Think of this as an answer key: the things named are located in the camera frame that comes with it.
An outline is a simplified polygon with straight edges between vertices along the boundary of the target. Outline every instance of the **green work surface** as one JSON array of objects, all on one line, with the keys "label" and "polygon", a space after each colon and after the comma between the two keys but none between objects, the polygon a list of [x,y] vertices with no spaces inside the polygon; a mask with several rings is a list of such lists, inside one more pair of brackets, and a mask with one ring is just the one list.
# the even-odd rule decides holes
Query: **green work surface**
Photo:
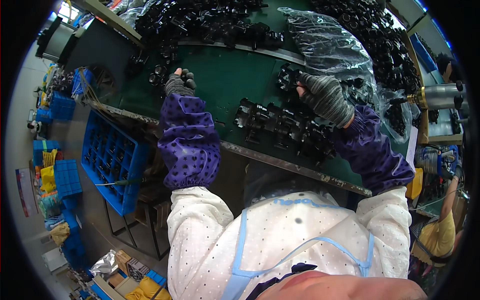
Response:
[{"label": "green work surface", "polygon": [[[262,9],[261,12],[254,12],[250,19],[252,22],[264,22],[276,31],[288,31],[285,18],[276,10],[277,7],[310,9],[308,1],[299,1],[295,4],[291,0],[264,1],[264,3],[269,4],[269,7]],[[285,44],[287,50],[298,52],[296,48],[291,48],[295,47],[291,38],[286,38]],[[103,103],[156,120],[159,118],[162,101],[157,88],[151,86],[147,78],[161,59],[155,52],[148,55],[149,59],[143,72],[127,80],[121,92],[114,96],[102,97]],[[215,127],[222,141],[362,186],[360,175],[354,174],[349,163],[339,156],[327,160],[321,168],[317,168],[311,160],[296,156],[296,150],[273,147],[275,144],[273,134],[261,133],[258,136],[262,141],[261,144],[245,142],[246,129],[239,128],[233,123],[240,100],[244,97],[253,103],[261,103],[265,106],[270,102],[277,106],[281,104],[280,98],[283,91],[275,87],[275,82],[280,66],[286,63],[285,60],[252,51],[213,46],[179,46],[178,57],[180,61],[171,71],[177,67],[183,67],[195,74],[197,83],[195,94],[206,101],[205,110],[209,111],[213,120],[216,121]],[[292,68],[303,69],[302,66],[295,64],[292,64]],[[405,155],[407,145],[407,143],[392,144],[392,148]]]}]

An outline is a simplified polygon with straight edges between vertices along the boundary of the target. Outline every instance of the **yellow bag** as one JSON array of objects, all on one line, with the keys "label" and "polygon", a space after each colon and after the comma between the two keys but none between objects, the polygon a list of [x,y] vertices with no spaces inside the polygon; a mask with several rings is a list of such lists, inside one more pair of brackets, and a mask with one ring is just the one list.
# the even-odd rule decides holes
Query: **yellow bag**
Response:
[{"label": "yellow bag", "polygon": [[53,166],[41,169],[40,175],[42,176],[42,186],[40,187],[42,191],[51,192],[57,188],[53,176]]},{"label": "yellow bag", "polygon": [[48,102],[47,102],[47,94],[45,94],[45,92],[42,92],[42,96],[41,96],[41,101],[40,101],[40,105],[45,105],[45,106],[48,106]]},{"label": "yellow bag", "polygon": [[[153,281],[150,277],[145,276],[133,291],[125,295],[125,299],[150,300],[159,288],[160,286],[158,283]],[[172,296],[170,296],[169,292],[163,288],[158,295],[155,296],[155,300],[172,300]]]}]

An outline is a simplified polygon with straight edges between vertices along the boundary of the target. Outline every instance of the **white dotted shirt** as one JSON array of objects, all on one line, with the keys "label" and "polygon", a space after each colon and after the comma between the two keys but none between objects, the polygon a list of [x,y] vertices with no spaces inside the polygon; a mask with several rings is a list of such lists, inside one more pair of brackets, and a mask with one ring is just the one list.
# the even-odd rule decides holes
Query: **white dotted shirt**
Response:
[{"label": "white dotted shirt", "polygon": [[[407,278],[411,216],[405,191],[405,187],[398,187],[364,199],[356,212],[334,207],[331,204],[335,201],[322,201],[313,192],[262,200],[247,209],[240,269],[272,268],[292,250],[317,236],[331,238],[364,261],[370,231],[375,240],[369,276]],[[174,300],[220,300],[231,275],[240,217],[233,219],[225,202],[206,188],[175,190],[171,199],[168,290]],[[347,254],[320,241],[250,280],[240,299],[245,299],[257,284],[290,273],[297,263],[315,264],[315,270],[332,275],[361,275]]]}]

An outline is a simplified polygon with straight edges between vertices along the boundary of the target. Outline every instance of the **wire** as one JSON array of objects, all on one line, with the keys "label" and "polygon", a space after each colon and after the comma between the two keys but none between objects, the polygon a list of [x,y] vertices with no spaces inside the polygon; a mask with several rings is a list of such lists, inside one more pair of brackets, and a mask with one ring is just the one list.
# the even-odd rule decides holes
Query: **wire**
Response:
[{"label": "wire", "polygon": [[459,190],[461,190],[461,189],[463,189],[463,186],[459,187],[458,189],[456,189],[456,190],[454,190],[454,191],[452,191],[452,192],[449,192],[448,194],[446,194],[445,196],[443,196],[442,198],[440,198],[440,199],[438,199],[438,200],[436,200],[436,201],[433,201],[433,202],[431,202],[431,203],[425,204],[424,206],[420,206],[420,207],[417,207],[417,208],[409,208],[408,210],[419,210],[419,209],[425,208],[425,207],[427,207],[427,206],[430,206],[430,205],[432,205],[432,204],[435,204],[435,203],[437,203],[437,202],[440,202],[441,200],[445,199],[445,198],[446,198],[448,195],[450,195],[451,193],[457,192],[457,191],[459,191]]},{"label": "wire", "polygon": [[110,117],[117,117],[117,118],[123,117],[122,115],[118,115],[118,114],[114,115],[110,113],[105,108],[105,106],[100,102],[100,100],[98,100],[98,97],[95,94],[95,90],[85,79],[84,72],[85,72],[85,69],[83,67],[78,68],[78,74],[80,75],[80,84],[82,85],[82,89],[84,91],[84,97],[87,100],[87,103],[90,106],[93,106],[94,108],[96,108],[100,114],[102,114],[104,117],[106,117],[109,120],[111,120]]}]

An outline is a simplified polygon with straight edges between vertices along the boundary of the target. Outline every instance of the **wall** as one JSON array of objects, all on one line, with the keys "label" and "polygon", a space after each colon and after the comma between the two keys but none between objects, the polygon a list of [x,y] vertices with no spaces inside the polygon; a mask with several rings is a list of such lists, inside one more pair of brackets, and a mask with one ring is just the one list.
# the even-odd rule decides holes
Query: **wall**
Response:
[{"label": "wall", "polygon": [[56,245],[53,242],[46,244],[40,242],[41,238],[49,235],[43,225],[43,216],[38,214],[25,217],[15,177],[15,170],[28,168],[28,161],[32,159],[33,134],[26,126],[28,111],[36,108],[33,90],[36,86],[41,85],[50,64],[49,60],[35,57],[36,49],[37,45],[34,43],[19,72],[10,103],[5,136],[6,160],[4,162],[7,177],[7,193],[15,226],[33,268],[57,299],[69,299],[68,294],[70,291],[64,289],[63,285],[58,283],[56,278],[50,274],[41,257],[43,253],[50,251]]},{"label": "wall", "polygon": [[[398,9],[410,26],[424,14],[423,9],[413,0],[392,0],[391,4]],[[418,33],[435,54],[442,52],[452,56],[452,52],[432,22],[428,22]]]}]

